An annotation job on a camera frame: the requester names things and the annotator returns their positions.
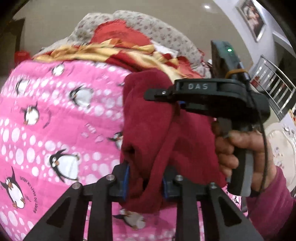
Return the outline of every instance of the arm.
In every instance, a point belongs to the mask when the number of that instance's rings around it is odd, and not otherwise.
[[[294,236],[289,230],[290,225],[296,223],[296,200],[286,188],[286,179],[282,170],[277,167],[274,180],[268,188],[257,198],[247,198],[250,219],[264,240],[289,240],[283,235]]]

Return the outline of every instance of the metal railing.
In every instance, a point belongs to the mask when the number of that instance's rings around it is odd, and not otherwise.
[[[252,85],[269,97],[271,107],[281,120],[291,109],[296,110],[296,87],[274,63],[263,55],[252,78]]]

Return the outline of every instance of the picture frame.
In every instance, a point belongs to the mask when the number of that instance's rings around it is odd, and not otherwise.
[[[266,28],[261,10],[256,7],[253,0],[240,0],[236,8],[248,25],[255,41],[259,42]]]

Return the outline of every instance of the screw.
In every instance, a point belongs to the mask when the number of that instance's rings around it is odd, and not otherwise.
[[[182,175],[177,175],[176,177],[175,177],[175,179],[176,179],[176,181],[183,181],[183,176]]]
[[[80,188],[81,184],[80,183],[73,183],[72,188],[73,189],[78,189]]]
[[[216,184],[215,184],[215,183],[211,183],[211,184],[210,184],[210,188],[212,188],[212,189],[216,189],[216,188],[217,188],[217,186],[216,186]]]
[[[115,176],[113,174],[109,174],[109,175],[106,176],[106,179],[108,181],[113,181],[115,179]]]

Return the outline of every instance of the purple sleeve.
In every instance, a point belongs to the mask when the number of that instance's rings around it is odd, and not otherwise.
[[[256,198],[247,198],[248,210],[251,211],[250,219],[264,240],[277,237],[291,222],[295,224],[293,213],[296,210],[293,206],[296,201],[286,188],[286,179],[279,167],[273,182],[260,195],[256,204],[255,202]]]

